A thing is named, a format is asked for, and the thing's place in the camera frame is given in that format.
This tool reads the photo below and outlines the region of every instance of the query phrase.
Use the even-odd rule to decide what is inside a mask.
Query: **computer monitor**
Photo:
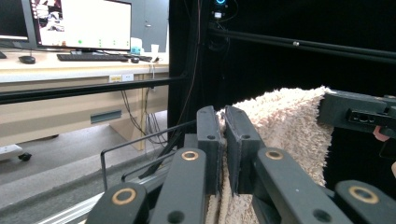
[[[31,0],[40,48],[130,50],[132,6],[127,1]]]
[[[0,0],[0,41],[29,41],[22,0]]]

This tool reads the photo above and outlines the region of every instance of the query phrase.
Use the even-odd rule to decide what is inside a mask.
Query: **beige fuzzy material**
[[[284,149],[319,185],[324,186],[323,167],[332,140],[332,127],[317,123],[318,106],[328,88],[304,91],[281,89],[233,105],[247,113],[268,147]],[[223,130],[224,120],[219,117]],[[208,214],[217,211],[218,221],[206,223],[259,223],[251,205],[251,195],[233,196],[228,181],[226,158],[221,197],[212,197]]]

